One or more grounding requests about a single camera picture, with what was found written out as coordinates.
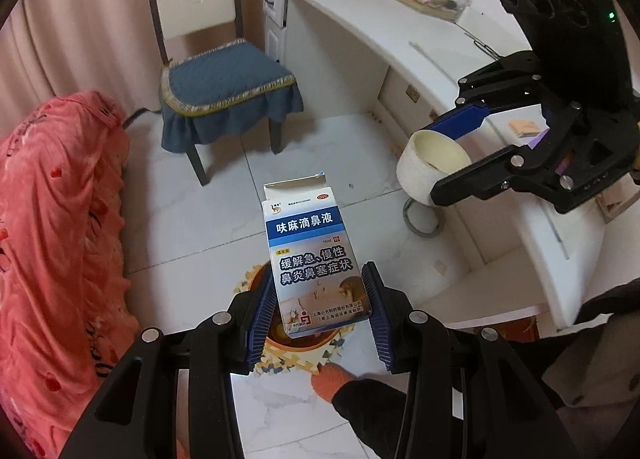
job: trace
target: orange sock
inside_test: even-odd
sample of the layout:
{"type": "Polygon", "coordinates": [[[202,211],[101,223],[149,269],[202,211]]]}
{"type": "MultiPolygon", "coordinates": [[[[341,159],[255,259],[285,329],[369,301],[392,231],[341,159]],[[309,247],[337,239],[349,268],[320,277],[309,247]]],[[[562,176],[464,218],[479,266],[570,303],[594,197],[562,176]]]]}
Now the orange sock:
{"type": "Polygon", "coordinates": [[[318,369],[319,374],[311,376],[311,387],[317,395],[329,403],[334,399],[335,393],[340,390],[341,386],[356,379],[355,376],[335,363],[327,363],[318,369]]]}

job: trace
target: curtain fold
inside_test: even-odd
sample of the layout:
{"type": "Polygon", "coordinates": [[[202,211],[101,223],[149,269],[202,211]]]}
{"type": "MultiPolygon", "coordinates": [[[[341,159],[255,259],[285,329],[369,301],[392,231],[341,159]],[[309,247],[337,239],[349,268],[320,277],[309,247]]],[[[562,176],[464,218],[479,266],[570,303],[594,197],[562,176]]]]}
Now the curtain fold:
{"type": "MultiPolygon", "coordinates": [[[[242,0],[246,38],[263,46],[262,0],[242,0]]],[[[233,37],[232,25],[167,43],[183,58],[233,37]]],[[[0,137],[54,95],[97,89],[128,114],[158,109],[162,67],[147,0],[20,0],[0,30],[0,137]]]]}

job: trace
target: gold wall outlet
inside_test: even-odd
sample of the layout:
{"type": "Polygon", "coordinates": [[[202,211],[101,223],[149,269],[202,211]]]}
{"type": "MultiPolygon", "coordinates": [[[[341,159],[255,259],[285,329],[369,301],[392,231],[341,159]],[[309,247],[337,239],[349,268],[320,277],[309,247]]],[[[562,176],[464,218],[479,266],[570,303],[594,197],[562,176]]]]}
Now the gold wall outlet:
{"type": "Polygon", "coordinates": [[[418,93],[418,89],[416,89],[412,85],[408,85],[406,87],[405,93],[406,93],[406,95],[408,97],[410,97],[410,99],[412,99],[414,101],[414,104],[416,104],[418,102],[418,100],[420,99],[420,93],[418,93]]]}

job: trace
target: nasal drops box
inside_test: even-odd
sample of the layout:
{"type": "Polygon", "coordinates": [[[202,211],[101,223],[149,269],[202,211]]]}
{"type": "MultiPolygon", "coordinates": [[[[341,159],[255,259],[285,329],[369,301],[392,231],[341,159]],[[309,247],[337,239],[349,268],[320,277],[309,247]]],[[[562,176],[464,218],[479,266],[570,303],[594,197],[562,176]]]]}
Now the nasal drops box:
{"type": "Polygon", "coordinates": [[[369,318],[369,298],[324,173],[269,183],[264,192],[285,333],[299,338],[369,318]]]}

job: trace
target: red blanket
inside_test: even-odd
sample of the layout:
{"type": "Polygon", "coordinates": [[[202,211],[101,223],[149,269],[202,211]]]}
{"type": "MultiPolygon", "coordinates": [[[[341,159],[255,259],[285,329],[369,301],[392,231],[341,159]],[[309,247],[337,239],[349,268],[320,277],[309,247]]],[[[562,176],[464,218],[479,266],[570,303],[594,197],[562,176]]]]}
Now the red blanket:
{"type": "Polygon", "coordinates": [[[118,239],[123,118],[83,92],[0,142],[0,405],[37,458],[58,457],[138,331],[118,239]]]}

